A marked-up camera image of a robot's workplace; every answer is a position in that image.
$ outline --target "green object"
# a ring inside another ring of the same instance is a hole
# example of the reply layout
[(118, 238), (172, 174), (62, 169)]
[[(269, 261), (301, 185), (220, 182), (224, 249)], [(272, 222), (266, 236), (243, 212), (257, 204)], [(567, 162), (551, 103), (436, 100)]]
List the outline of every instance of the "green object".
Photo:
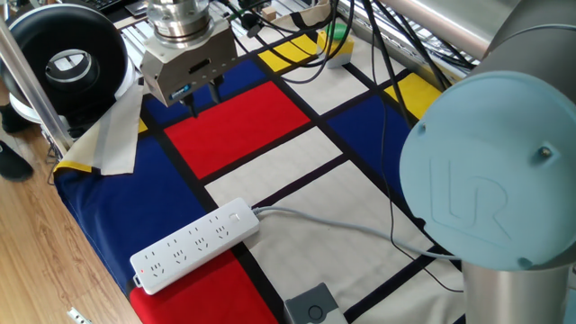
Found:
[[(328, 38), (330, 37), (330, 31), (332, 30), (332, 24), (329, 24), (326, 28), (326, 34)], [(337, 23), (334, 26), (334, 41), (342, 41), (344, 35), (346, 34), (346, 26), (343, 23)]]

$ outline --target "light blue joint cover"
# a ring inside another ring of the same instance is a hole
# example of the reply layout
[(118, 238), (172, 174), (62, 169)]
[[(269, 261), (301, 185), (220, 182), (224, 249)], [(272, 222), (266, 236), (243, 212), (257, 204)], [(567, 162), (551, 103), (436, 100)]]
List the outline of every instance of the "light blue joint cover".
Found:
[(545, 264), (576, 241), (576, 105), (518, 72), (465, 79), (410, 132), (400, 182), (427, 233), (462, 260)]
[(566, 317), (564, 318), (564, 324), (574, 323), (576, 323), (576, 290), (570, 290), (568, 305), (566, 305)]

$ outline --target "floor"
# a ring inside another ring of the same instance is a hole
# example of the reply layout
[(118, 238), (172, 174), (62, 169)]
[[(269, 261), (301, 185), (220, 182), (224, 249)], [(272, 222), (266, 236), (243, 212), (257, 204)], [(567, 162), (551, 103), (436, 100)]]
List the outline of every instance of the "floor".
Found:
[(0, 140), (34, 168), (13, 184), (0, 177), (0, 323), (74, 323), (75, 307), (94, 324), (140, 323), (82, 231), (47, 184), (48, 144), (34, 126)]

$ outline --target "tablecloth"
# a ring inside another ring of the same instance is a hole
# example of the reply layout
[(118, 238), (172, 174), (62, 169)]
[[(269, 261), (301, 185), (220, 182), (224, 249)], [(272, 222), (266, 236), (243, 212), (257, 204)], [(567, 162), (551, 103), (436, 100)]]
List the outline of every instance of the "tablecloth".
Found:
[[(295, 42), (314, 53), (315, 37)], [(292, 59), (314, 59), (291, 43), (274, 45)], [(390, 231), (391, 199), (394, 236), (441, 252), (403, 199), (398, 168), (409, 130), (376, 54), (377, 84), (370, 46), (355, 39), (350, 64), (293, 85), (282, 77), (304, 79), (315, 68), (291, 67), (255, 49), (224, 75), (222, 103), (207, 87), (194, 93), (198, 118), (179, 103), (166, 108), (144, 98), (132, 175), (58, 169), (64, 204), (143, 323), (282, 323), (283, 300), (322, 282), (350, 323), (464, 322), (463, 295), (422, 271), (427, 266), (462, 289), (457, 263), (413, 254), (412, 261), (381, 238), (279, 212), (268, 213), (256, 235), (161, 292), (146, 295), (132, 281), (132, 254), (236, 197), (383, 231)], [(394, 66), (416, 120), (439, 92)], [(388, 195), (380, 171), (385, 113)]]

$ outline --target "electrical outlet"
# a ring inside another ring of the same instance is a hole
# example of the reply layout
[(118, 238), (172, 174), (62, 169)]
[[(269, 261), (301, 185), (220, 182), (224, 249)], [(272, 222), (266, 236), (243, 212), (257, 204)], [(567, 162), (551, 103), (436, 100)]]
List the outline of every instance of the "electrical outlet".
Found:
[(130, 258), (134, 282), (154, 294), (256, 233), (260, 222), (237, 198)]

